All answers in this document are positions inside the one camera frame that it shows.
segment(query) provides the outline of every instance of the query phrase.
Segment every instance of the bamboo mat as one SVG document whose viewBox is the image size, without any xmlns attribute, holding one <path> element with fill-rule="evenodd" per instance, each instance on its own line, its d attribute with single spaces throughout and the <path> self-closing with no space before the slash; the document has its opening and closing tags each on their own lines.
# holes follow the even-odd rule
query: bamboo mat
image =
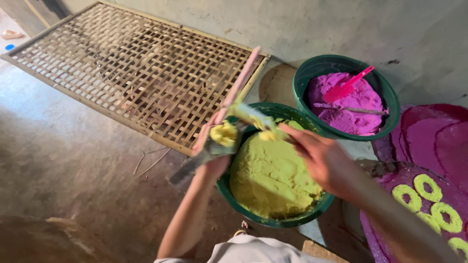
<svg viewBox="0 0 468 263">
<path fill-rule="evenodd" d="M 2 59 L 110 118 L 186 155 L 251 49 L 100 1 Z M 269 59 L 260 54 L 246 95 Z"/>
</svg>

